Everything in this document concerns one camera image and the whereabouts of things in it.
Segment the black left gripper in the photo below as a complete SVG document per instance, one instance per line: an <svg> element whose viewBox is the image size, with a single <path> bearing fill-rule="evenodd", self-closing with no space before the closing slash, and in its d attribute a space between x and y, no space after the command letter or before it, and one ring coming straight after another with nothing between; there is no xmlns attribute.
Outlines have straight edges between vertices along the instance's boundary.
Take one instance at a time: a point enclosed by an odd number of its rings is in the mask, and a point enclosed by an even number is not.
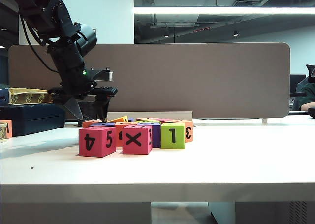
<svg viewBox="0 0 315 224"><path fill-rule="evenodd" d="M56 66L61 78L61 85L49 90L53 103L62 103L76 119L83 120L80 106L76 99L83 100L87 96L95 96L94 108L98 117L107 121L110 98L118 92L115 87L98 87L97 81L111 81L113 71L106 69L86 69L75 67L67 69Z"/></svg>

